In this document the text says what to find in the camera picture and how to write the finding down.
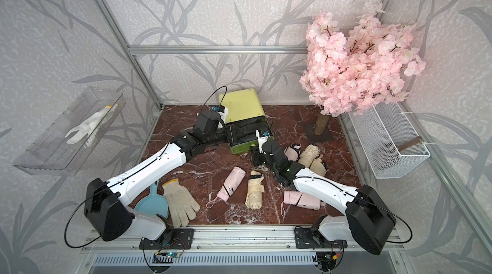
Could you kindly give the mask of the green top drawer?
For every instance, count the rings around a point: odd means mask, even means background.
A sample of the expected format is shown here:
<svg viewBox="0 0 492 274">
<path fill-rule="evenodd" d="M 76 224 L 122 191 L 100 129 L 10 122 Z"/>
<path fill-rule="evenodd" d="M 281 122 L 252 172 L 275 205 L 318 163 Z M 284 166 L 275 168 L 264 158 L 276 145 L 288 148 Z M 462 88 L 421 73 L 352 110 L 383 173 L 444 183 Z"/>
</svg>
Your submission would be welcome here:
<svg viewBox="0 0 492 274">
<path fill-rule="evenodd" d="M 251 146 L 258 146 L 256 130 L 260 130 L 261 133 L 268 131 L 270 133 L 269 141 L 274 139 L 270 124 L 265 116 L 239 120 L 231 122 L 229 125 L 233 126 L 237 134 L 237 139 L 229 144 L 232 154 L 248 152 Z"/>
</svg>

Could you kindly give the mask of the green drawer cabinet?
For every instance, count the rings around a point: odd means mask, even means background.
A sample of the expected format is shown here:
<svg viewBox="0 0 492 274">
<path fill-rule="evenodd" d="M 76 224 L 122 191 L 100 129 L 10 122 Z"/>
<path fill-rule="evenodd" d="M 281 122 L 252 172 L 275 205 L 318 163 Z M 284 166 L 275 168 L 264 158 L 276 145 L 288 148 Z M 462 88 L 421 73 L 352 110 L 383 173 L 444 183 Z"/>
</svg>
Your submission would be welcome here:
<svg viewBox="0 0 492 274">
<path fill-rule="evenodd" d="M 238 90 L 219 96 L 220 104 L 224 106 L 223 120 L 225 124 L 232 124 L 240 129 L 237 141 L 229 144 L 233 154 L 250 151 L 251 146 L 258 146 L 260 137 L 273 140 L 274 136 L 267 122 L 265 112 L 254 88 Z"/>
</svg>

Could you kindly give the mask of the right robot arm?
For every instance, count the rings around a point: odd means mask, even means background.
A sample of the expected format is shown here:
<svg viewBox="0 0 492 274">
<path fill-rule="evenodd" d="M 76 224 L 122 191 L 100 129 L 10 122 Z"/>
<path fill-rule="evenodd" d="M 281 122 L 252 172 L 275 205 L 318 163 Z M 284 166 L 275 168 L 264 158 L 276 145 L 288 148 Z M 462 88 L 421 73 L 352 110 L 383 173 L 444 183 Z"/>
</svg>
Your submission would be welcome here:
<svg viewBox="0 0 492 274">
<path fill-rule="evenodd" d="M 342 217 L 321 219 L 316 230 L 328 241 L 354 241 L 373 255 L 380 255 L 396 225 L 392 213 L 371 186 L 361 188 L 337 183 L 289 160 L 275 140 L 251 147 L 254 166 L 265 165 L 285 187 L 316 197 L 334 207 Z"/>
</svg>

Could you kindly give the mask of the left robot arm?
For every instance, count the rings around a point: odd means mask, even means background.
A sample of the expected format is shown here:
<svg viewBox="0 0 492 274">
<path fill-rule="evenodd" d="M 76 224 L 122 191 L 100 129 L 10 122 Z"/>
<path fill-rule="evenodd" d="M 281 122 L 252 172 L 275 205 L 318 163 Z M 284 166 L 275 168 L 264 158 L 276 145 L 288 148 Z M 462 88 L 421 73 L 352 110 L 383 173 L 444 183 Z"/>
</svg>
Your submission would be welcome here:
<svg viewBox="0 0 492 274">
<path fill-rule="evenodd" d="M 172 138 L 165 147 L 131 170 L 108 181 L 94 179 L 87 185 L 83 213 L 103 241 L 113 241 L 124 234 L 157 239 L 166 223 L 157 216 L 129 208 L 145 189 L 164 175 L 181 167 L 208 147 L 232 142 L 236 137 L 225 124 L 228 108 L 219 106 L 198 115 L 196 125 Z"/>
</svg>

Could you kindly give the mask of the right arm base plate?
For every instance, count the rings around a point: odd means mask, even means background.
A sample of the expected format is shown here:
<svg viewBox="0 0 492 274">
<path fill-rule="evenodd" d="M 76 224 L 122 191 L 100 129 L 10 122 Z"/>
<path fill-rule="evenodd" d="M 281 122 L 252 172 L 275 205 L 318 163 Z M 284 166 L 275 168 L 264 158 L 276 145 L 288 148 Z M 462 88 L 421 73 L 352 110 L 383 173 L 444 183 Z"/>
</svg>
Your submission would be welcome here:
<svg viewBox="0 0 492 274">
<path fill-rule="evenodd" d="M 345 249 L 347 242 L 345 240 L 329 241 L 319 233 L 312 231 L 311 228 L 295 226 L 293 229 L 295 236 L 296 248 L 330 248 Z"/>
</svg>

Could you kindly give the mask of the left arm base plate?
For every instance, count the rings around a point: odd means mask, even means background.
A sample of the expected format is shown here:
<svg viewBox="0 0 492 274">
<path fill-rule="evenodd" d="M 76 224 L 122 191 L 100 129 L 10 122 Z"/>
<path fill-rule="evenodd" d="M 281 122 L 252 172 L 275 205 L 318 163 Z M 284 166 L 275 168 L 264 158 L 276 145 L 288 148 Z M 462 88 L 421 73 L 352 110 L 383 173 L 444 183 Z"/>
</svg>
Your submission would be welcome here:
<svg viewBox="0 0 492 274">
<path fill-rule="evenodd" d="M 143 238 L 140 241 L 140 250 L 189 250 L 191 249 L 194 229 L 167 229 L 158 239 Z"/>
</svg>

